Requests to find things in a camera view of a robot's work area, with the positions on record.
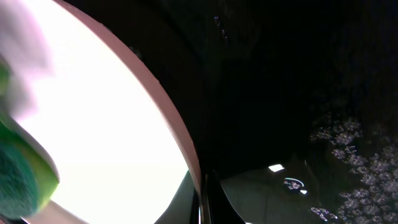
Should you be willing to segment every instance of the green sponge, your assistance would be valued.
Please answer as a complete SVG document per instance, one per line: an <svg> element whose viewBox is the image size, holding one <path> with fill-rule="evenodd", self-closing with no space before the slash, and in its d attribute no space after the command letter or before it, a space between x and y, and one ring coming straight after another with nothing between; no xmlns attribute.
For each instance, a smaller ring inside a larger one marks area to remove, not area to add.
<svg viewBox="0 0 398 224"><path fill-rule="evenodd" d="M0 95L7 86L5 72L0 66ZM33 147L31 136L6 111L0 108L0 214L18 219L44 207L59 181L52 167Z"/></svg>

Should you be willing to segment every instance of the green scrubber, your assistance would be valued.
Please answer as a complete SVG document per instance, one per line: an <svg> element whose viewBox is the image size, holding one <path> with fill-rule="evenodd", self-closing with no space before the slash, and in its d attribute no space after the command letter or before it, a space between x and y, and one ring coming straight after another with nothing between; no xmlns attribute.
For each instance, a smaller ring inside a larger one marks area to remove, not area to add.
<svg viewBox="0 0 398 224"><path fill-rule="evenodd" d="M0 66L0 95L4 98L9 73ZM38 153L32 138L0 108L0 214L29 217L50 200L59 183L52 166Z"/></svg>

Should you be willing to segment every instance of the green object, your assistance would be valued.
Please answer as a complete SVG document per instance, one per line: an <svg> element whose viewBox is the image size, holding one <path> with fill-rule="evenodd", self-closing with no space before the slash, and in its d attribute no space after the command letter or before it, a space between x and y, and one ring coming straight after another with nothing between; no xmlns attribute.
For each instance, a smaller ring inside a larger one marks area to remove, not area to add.
<svg viewBox="0 0 398 224"><path fill-rule="evenodd" d="M9 79L2 69L0 92ZM32 143L31 136L0 108L0 214L9 219L37 213L59 183L55 171L28 142Z"/></svg>

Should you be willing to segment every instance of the sponge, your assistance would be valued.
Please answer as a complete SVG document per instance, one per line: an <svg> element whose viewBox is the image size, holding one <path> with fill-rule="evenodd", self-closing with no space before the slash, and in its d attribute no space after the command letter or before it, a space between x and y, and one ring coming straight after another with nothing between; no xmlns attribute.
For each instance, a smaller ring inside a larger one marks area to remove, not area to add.
<svg viewBox="0 0 398 224"><path fill-rule="evenodd" d="M7 70L0 66L1 96L8 78ZM37 213L59 183L55 171L21 130L7 110L0 108L0 214L9 219Z"/></svg>

